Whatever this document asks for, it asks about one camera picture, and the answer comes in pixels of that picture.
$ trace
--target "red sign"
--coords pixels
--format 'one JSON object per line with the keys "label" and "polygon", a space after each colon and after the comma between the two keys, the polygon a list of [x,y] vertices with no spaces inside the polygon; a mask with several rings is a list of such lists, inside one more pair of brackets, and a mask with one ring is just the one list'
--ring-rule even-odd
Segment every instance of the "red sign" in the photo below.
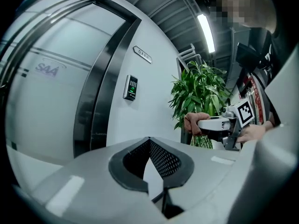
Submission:
{"label": "red sign", "polygon": [[259,116],[259,122],[262,124],[263,123],[263,108],[262,108],[262,102],[261,102],[261,98],[260,95],[258,93],[257,87],[256,87],[256,83],[253,79],[253,77],[249,78],[254,90],[254,95],[256,97],[255,99],[255,104],[257,105],[257,109],[258,109],[258,116]]}

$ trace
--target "ceiling light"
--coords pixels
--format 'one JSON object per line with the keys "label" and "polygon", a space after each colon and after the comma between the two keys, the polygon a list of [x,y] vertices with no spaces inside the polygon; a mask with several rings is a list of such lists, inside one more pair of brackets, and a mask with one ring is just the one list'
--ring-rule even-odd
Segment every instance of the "ceiling light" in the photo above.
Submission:
{"label": "ceiling light", "polygon": [[197,19],[200,22],[201,28],[204,31],[207,47],[209,49],[209,53],[212,53],[215,51],[214,41],[212,37],[212,32],[209,26],[209,23],[207,22],[206,16],[203,14],[197,16]]}

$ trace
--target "black mesh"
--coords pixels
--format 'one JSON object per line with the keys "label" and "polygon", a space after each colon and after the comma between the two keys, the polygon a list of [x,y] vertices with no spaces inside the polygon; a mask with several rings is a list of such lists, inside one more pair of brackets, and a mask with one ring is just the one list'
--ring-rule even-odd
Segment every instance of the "black mesh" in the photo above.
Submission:
{"label": "black mesh", "polygon": [[146,141],[124,156],[123,165],[127,171],[143,179],[144,169],[149,157],[150,145],[149,142]]}
{"label": "black mesh", "polygon": [[181,166],[180,159],[157,145],[152,140],[150,142],[150,159],[160,176],[164,179],[174,174]]}
{"label": "black mesh", "polygon": [[181,161],[177,156],[152,140],[146,141],[126,154],[123,164],[130,173],[143,179],[144,169],[149,158],[163,179],[174,174],[181,166]]}

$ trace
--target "ceiling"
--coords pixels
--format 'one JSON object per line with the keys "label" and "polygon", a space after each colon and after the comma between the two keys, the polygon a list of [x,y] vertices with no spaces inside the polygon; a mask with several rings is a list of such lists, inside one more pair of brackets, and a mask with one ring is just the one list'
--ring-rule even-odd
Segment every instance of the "ceiling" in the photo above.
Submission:
{"label": "ceiling", "polygon": [[150,17],[168,36],[179,52],[195,46],[195,51],[212,66],[227,72],[231,64],[231,29],[211,13],[211,27],[215,52],[209,54],[206,40],[196,18],[201,14],[194,0],[126,0]]}

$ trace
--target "green leaves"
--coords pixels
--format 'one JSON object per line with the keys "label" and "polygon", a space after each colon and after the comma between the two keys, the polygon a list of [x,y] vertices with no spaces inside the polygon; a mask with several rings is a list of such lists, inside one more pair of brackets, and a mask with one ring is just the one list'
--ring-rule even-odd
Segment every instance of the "green leaves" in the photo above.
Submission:
{"label": "green leaves", "polygon": [[200,104],[200,105],[202,104],[200,98],[198,98],[198,97],[196,97],[196,96],[192,96],[191,99],[193,99],[196,103],[198,103],[198,104]]}
{"label": "green leaves", "polygon": [[175,128],[184,125],[184,116],[188,112],[206,112],[220,115],[225,99],[230,95],[225,88],[225,82],[217,74],[225,74],[214,67],[209,67],[205,62],[200,66],[191,61],[189,71],[183,70],[181,78],[174,77],[171,90],[172,100],[169,101],[173,108],[173,119],[179,122]]}
{"label": "green leaves", "polygon": [[175,126],[174,126],[174,129],[177,129],[180,127],[180,122],[178,122]]}
{"label": "green leaves", "polygon": [[188,98],[183,104],[183,109],[185,109],[190,104],[190,102],[191,102],[191,98]]}
{"label": "green leaves", "polygon": [[189,106],[188,106],[188,113],[189,112],[193,112],[194,110],[194,107],[195,107],[195,103],[193,101],[190,102]]}
{"label": "green leaves", "polygon": [[211,100],[213,102],[213,105],[218,113],[218,115],[220,115],[220,105],[219,105],[219,99],[218,99],[218,96],[216,95],[211,95]]}

